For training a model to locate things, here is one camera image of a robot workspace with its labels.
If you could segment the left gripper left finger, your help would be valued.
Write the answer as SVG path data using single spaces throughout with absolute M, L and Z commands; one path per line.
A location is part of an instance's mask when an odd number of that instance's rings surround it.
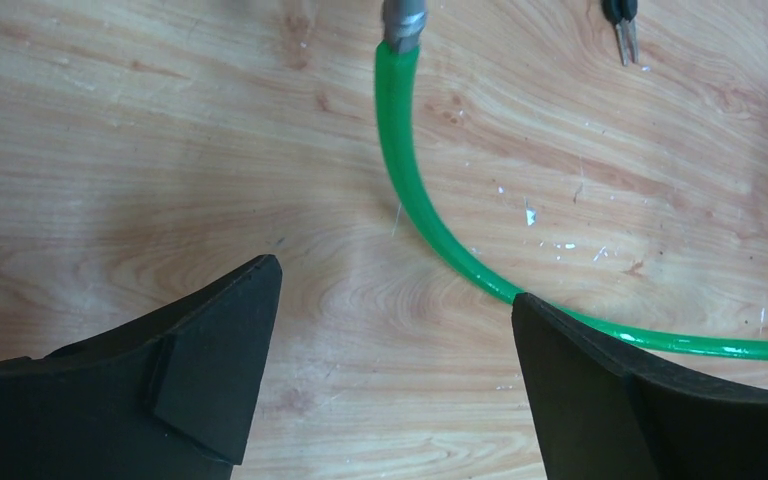
M 260 255 L 112 330 L 0 361 L 0 479 L 230 478 L 282 276 Z

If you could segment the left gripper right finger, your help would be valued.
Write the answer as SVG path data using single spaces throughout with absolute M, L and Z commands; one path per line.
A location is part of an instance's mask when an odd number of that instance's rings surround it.
M 542 299 L 512 329 L 551 479 L 768 479 L 768 390 L 664 360 Z

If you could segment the green cable lock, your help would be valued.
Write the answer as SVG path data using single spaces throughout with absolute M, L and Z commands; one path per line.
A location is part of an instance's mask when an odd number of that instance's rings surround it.
M 424 187 L 416 160 L 412 100 L 424 1 L 382 3 L 383 40 L 375 51 L 374 92 L 383 159 L 403 210 L 429 246 L 457 273 L 506 304 L 523 289 L 475 258 L 446 227 Z M 581 325 L 640 348 L 677 354 L 768 361 L 768 341 L 682 335 L 635 328 L 567 310 Z

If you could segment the black padlock keys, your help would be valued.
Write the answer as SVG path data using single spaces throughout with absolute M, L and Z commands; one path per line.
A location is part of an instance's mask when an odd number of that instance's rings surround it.
M 602 12 L 613 26 L 622 65 L 639 61 L 636 29 L 637 0 L 601 0 Z

